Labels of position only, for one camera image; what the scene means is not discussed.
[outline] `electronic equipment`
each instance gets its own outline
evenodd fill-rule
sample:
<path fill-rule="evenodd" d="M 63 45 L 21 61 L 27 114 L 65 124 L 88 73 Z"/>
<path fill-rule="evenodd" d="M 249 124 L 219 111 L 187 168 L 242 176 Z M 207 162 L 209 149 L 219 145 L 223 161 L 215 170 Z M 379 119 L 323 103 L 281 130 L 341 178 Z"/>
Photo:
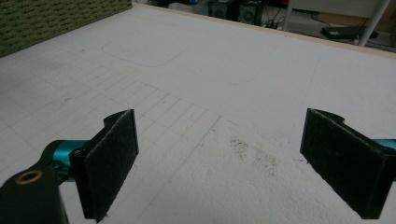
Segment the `electronic equipment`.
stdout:
<path fill-rule="evenodd" d="M 239 4 L 238 21 L 252 25 L 262 25 L 262 10 L 264 3 L 261 0 L 244 0 Z"/>
<path fill-rule="evenodd" d="M 354 39 L 357 35 L 362 36 L 366 27 L 351 26 L 351 27 L 324 27 L 321 33 L 329 39 Z M 370 38 L 376 38 L 378 33 L 373 31 Z"/>
<path fill-rule="evenodd" d="M 209 16 L 227 21 L 236 21 L 240 2 L 241 0 L 215 0 L 209 2 Z"/>

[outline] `dust marks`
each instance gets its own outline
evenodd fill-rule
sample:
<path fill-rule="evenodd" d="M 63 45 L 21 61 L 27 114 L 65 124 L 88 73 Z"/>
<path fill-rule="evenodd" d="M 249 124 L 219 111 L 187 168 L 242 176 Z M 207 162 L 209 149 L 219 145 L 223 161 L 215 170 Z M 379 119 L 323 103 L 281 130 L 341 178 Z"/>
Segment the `dust marks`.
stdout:
<path fill-rule="evenodd" d="M 231 138 L 230 146 L 239 161 L 250 164 L 259 172 L 276 176 L 278 161 L 275 157 L 265 153 L 261 148 L 250 147 L 248 143 L 236 136 Z"/>
<path fill-rule="evenodd" d="M 240 161 L 244 161 L 248 155 L 248 144 L 235 136 L 231 139 L 230 143 L 237 158 Z"/>

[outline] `white table surface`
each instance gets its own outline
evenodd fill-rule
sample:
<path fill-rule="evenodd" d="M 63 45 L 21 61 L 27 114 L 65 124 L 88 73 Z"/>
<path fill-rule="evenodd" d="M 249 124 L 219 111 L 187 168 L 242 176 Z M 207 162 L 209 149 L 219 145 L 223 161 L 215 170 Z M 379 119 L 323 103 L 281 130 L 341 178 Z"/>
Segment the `white table surface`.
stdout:
<path fill-rule="evenodd" d="M 395 58 L 135 5 L 0 59 L 0 184 L 132 108 L 141 153 L 103 223 L 395 223 L 395 186 L 361 220 L 299 152 L 308 107 L 396 137 Z"/>

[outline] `screw hole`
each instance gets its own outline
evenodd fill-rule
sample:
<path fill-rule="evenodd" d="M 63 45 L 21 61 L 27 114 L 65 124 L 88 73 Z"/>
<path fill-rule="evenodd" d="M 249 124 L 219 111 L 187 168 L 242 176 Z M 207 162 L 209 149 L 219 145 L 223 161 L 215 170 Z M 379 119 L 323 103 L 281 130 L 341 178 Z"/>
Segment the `screw hole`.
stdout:
<path fill-rule="evenodd" d="M 17 183 L 17 185 L 27 185 L 37 181 L 37 179 L 39 179 L 42 175 L 43 172 L 40 170 L 29 171 L 18 176 L 15 182 Z"/>

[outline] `floor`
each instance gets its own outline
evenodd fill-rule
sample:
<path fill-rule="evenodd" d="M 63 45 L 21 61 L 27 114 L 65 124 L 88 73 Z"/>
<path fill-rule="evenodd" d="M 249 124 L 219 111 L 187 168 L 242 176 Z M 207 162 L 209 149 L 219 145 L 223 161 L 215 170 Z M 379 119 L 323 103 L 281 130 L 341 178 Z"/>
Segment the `floor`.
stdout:
<path fill-rule="evenodd" d="M 140 0 L 139 2 L 147 3 L 147 0 Z M 171 4 L 169 8 L 176 9 L 176 10 L 182 10 L 182 11 L 188 11 L 192 12 L 195 14 L 200 14 L 200 15 L 208 15 L 208 10 L 207 10 L 207 2 L 210 0 L 202 0 L 200 1 L 197 5 L 183 5 L 183 4 Z M 275 18 L 275 21 L 277 22 L 278 30 L 281 30 L 282 25 L 283 25 L 283 20 L 286 15 L 286 9 L 285 8 L 278 8 L 278 7 L 272 7 L 268 6 L 264 9 L 264 12 L 262 14 L 262 24 L 263 27 L 265 27 L 265 24 Z M 292 33 L 295 34 L 300 34 L 300 35 L 309 35 L 321 39 L 327 39 L 326 36 L 324 36 L 320 30 L 322 27 L 327 27 L 329 25 L 337 27 L 341 26 L 338 24 L 328 24 L 326 22 L 319 21 L 317 19 L 318 13 L 317 12 L 310 12 L 310 11 L 293 11 L 291 13 L 291 18 L 290 18 L 290 25 L 289 25 L 289 30 Z M 355 45 L 358 40 L 336 40 L 339 42 Z M 396 52 L 396 48 L 391 46 L 390 42 L 390 34 L 388 33 L 383 33 L 379 32 L 379 35 L 377 38 L 369 39 L 367 42 L 366 48 L 372 48 L 372 49 L 382 49 L 385 51 L 390 51 L 390 52 Z"/>

